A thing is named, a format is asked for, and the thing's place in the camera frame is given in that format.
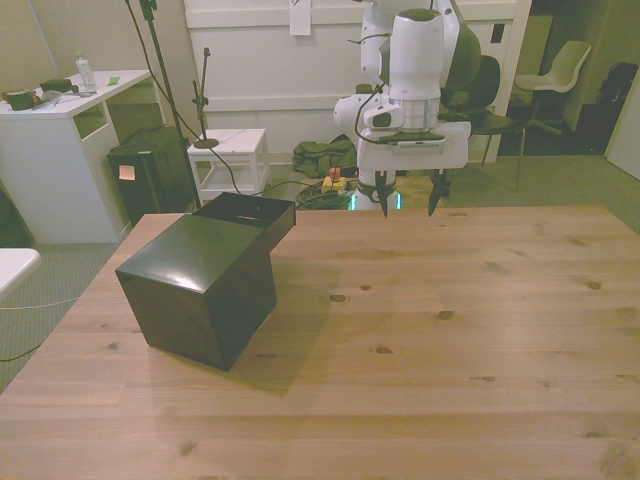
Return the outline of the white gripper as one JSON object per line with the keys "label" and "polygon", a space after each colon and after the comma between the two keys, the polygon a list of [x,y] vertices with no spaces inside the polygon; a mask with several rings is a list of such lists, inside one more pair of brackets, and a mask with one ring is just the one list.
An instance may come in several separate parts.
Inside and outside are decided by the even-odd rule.
{"label": "white gripper", "polygon": [[396,170],[434,170],[433,188],[429,196],[428,215],[436,210],[442,197],[449,195],[446,169],[462,168],[468,161],[470,122],[444,122],[431,131],[400,132],[400,138],[382,142],[396,135],[392,130],[365,129],[359,140],[357,166],[361,171],[375,172],[375,187],[384,217],[396,205]]}

